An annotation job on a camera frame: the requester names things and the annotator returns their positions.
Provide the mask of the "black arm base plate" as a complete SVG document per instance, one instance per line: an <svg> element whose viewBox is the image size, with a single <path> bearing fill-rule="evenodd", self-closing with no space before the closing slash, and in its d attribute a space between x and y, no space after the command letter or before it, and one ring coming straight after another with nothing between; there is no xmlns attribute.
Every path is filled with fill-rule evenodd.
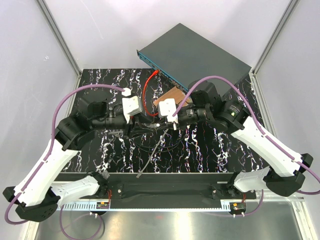
<svg viewBox="0 0 320 240"><path fill-rule="evenodd" d="M112 199L131 196L201 196L214 200L253 200L256 193L242 193L231 186L232 173L111 173L104 181Z"/></svg>

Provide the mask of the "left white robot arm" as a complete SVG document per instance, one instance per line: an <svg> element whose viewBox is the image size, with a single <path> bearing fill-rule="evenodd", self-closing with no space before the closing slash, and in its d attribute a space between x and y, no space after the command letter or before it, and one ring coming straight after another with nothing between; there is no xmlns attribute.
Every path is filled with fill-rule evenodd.
<svg viewBox="0 0 320 240"><path fill-rule="evenodd" d="M3 196L9 206L16 205L20 223L42 222L62 205L86 196L103 198L110 194L103 173L88 173L72 183L53 187L62 168L95 138L100 129L122 130L130 135L143 110L142 100L133 94L122 94L122 111L109 108L104 91L92 91L78 101L78 106L58 124L53 124L53 137L24 180L6 187Z"/></svg>

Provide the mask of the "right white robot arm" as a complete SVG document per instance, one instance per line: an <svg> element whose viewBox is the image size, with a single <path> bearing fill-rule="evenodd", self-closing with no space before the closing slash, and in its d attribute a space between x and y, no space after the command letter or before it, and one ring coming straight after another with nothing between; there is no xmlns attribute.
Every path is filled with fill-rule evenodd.
<svg viewBox="0 0 320 240"><path fill-rule="evenodd" d="M242 102L222 100L209 77L194 81L172 117L180 126L208 122L246 144L268 163L268 167L260 170L235 172L227 185L230 197L236 199L248 191L265 189L283 197L294 193L310 195L302 186L306 179L304 172L313 174L310 169L313 157L295 152L267 131L246 98L235 86L232 89Z"/></svg>

